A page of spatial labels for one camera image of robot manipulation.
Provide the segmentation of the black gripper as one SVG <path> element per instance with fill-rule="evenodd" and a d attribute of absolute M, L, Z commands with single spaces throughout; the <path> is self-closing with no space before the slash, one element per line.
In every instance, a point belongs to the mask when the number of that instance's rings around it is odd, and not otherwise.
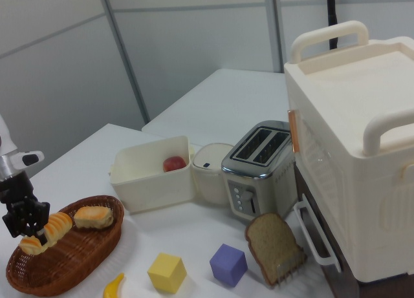
<path fill-rule="evenodd" d="M 45 225 L 49 221 L 50 204 L 40 202 L 33 190 L 24 171 L 1 181 L 1 203 L 7 208 L 3 221 L 13 238 L 35 237 L 44 246 L 48 242 Z"/>

